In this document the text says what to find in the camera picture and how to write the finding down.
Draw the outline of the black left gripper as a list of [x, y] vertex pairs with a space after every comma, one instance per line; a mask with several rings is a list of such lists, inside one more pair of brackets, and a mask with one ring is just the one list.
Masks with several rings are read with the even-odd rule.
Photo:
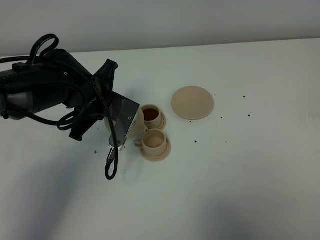
[[107, 59], [104, 65], [94, 74], [77, 74], [75, 84], [81, 89], [69, 98], [67, 106], [74, 111], [65, 116], [66, 120], [78, 123], [71, 128], [69, 137], [82, 141], [83, 135], [97, 122], [106, 116], [105, 105], [110, 105], [108, 92], [113, 91], [115, 71], [118, 64]]

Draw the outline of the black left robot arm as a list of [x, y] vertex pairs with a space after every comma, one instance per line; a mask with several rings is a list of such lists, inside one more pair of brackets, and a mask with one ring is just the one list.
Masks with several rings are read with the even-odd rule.
[[[0, 73], [0, 115], [13, 120], [30, 118], [61, 131], [70, 130], [70, 138], [81, 141], [106, 116], [118, 64], [108, 59], [91, 74], [63, 49], [36, 57], [31, 65], [23, 63], [27, 59], [16, 57], [12, 69]], [[73, 111], [58, 121], [37, 116], [60, 104]]]

